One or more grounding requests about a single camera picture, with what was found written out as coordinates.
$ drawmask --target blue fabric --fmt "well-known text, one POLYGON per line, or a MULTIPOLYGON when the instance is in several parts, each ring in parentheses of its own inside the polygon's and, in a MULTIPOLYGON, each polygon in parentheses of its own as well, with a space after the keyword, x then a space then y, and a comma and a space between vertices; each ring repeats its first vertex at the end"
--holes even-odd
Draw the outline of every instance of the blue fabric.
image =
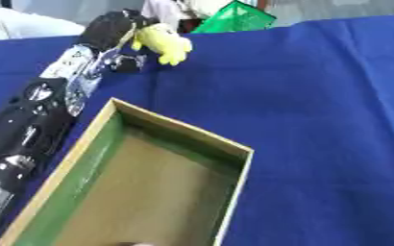
MULTIPOLYGON (((44 177, 115 96, 256 149, 224 245, 394 246, 394 16, 191 38, 106 77, 44 177)), ((0 105, 69 43, 0 42, 0 105)))

